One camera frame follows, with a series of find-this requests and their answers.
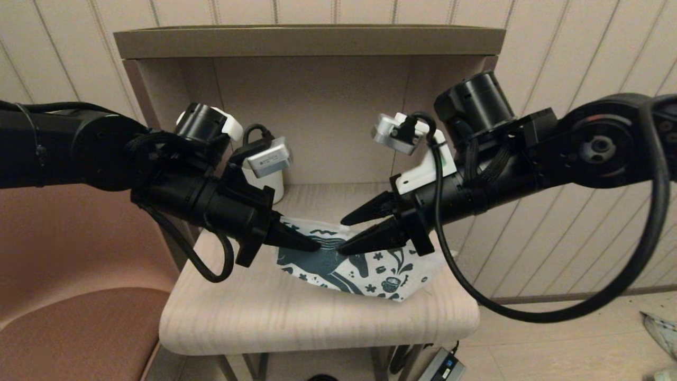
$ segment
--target white wall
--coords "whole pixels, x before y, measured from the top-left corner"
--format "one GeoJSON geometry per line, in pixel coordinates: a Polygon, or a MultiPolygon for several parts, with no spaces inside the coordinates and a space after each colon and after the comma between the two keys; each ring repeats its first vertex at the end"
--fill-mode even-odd
{"type": "MultiPolygon", "coordinates": [[[[517,113],[617,92],[677,92],[677,0],[4,0],[0,98],[83,100],[141,120],[112,32],[180,24],[400,23],[507,28],[497,76],[517,113]]],[[[447,226],[483,292],[589,292],[636,245],[649,187],[567,185],[447,226]]],[[[677,208],[637,287],[677,283],[677,208]]]]}

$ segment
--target chair backrest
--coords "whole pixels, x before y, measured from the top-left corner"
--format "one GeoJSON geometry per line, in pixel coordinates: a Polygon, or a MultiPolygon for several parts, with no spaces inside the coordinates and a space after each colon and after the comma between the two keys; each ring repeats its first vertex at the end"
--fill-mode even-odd
{"type": "Polygon", "coordinates": [[[128,191],[80,184],[0,190],[0,329],[87,292],[171,291],[178,274],[159,227],[128,191]]]}

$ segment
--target paneled wall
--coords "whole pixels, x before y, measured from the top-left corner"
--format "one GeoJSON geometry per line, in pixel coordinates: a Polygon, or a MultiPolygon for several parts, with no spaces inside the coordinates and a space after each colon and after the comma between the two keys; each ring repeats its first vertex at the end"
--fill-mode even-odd
{"type": "MultiPolygon", "coordinates": [[[[0,1],[0,98],[83,100],[141,120],[112,38],[124,29],[459,24],[508,30],[496,72],[516,113],[551,106],[562,116],[607,94],[677,92],[673,20],[677,0],[6,0],[0,1]]],[[[589,292],[608,283],[632,253],[648,196],[648,184],[567,185],[446,230],[466,275],[489,295],[589,292]]],[[[677,283],[676,222],[673,204],[635,287],[677,283]]]]}

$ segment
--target chair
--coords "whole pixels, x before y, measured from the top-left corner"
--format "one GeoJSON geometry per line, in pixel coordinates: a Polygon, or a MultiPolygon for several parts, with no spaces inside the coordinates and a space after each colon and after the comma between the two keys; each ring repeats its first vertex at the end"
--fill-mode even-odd
{"type": "Polygon", "coordinates": [[[0,190],[0,379],[143,380],[178,274],[129,192],[0,190]]]}

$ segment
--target blue horse print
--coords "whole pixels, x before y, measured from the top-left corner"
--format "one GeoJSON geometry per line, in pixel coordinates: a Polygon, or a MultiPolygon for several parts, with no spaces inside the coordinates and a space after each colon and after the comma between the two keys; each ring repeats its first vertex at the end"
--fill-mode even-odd
{"type": "Polygon", "coordinates": [[[280,253],[278,254],[278,264],[281,266],[295,264],[308,273],[321,276],[324,280],[337,286],[343,292],[364,295],[362,291],[359,290],[359,287],[353,282],[346,279],[341,274],[336,273],[336,269],[339,265],[345,260],[348,260],[356,267],[361,277],[368,277],[369,268],[367,267],[367,260],[364,258],[364,254],[356,256],[343,256],[339,254],[336,251],[336,248],[345,242],[345,240],[341,238],[322,238],[314,235],[308,237],[313,241],[320,243],[320,250],[309,253],[281,247],[280,253]]]}

